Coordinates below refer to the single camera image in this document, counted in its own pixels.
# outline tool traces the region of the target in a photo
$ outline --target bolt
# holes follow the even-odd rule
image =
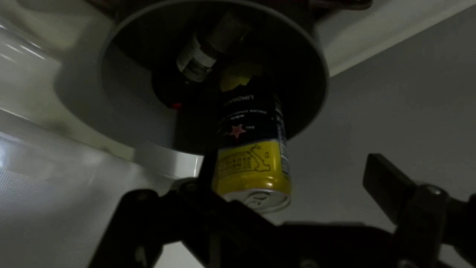
[[[197,182],[188,182],[182,189],[187,192],[197,192],[199,185],[197,185]]]
[[[138,197],[136,197],[136,200],[139,201],[139,203],[144,203],[144,201],[147,201],[147,200],[149,200],[149,192],[142,192],[142,194],[139,194]]]
[[[440,188],[437,188],[437,186],[432,186],[432,185],[428,186],[428,191],[432,192],[434,195],[441,195],[441,194],[444,194],[443,189],[440,189]]]
[[[145,268],[148,267],[147,249],[144,246],[139,246],[136,249],[136,262],[141,264]]]
[[[304,259],[301,268],[319,268],[319,265],[313,259]]]
[[[410,259],[401,259],[398,268],[419,268],[419,265]]]

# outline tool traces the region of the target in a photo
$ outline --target black metal stand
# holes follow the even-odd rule
[[[438,268],[443,243],[476,267],[476,197],[450,198],[416,185],[382,155],[371,155],[365,186],[398,225],[395,234],[365,225],[274,226],[242,203],[209,188],[215,156],[200,179],[182,180],[166,197],[127,194],[91,268],[152,268],[163,246],[184,244],[210,268]]]

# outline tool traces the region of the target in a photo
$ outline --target white wall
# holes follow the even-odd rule
[[[457,198],[476,194],[475,28],[472,7],[337,76],[324,113],[289,143],[295,200],[279,217],[390,229],[362,186],[373,152]]]

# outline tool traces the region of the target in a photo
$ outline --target yellow can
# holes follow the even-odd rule
[[[252,57],[257,51],[246,52],[249,57],[231,64],[221,80],[215,189],[227,200],[270,213],[291,203],[286,131],[273,76],[257,63],[261,57]]]

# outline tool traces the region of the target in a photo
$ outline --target black label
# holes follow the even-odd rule
[[[263,140],[285,140],[283,115],[266,77],[222,94],[219,147],[234,147]]]

